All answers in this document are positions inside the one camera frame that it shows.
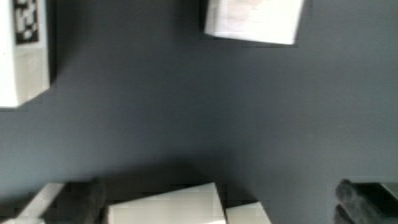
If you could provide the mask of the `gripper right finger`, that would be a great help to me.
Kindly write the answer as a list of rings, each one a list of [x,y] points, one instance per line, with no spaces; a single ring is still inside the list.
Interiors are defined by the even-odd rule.
[[[398,182],[352,182],[336,187],[334,224],[398,224]]]

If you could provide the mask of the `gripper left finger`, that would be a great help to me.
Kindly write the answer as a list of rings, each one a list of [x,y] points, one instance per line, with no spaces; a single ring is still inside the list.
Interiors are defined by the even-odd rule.
[[[23,224],[98,224],[105,198],[105,184],[98,179],[48,183],[18,218]]]

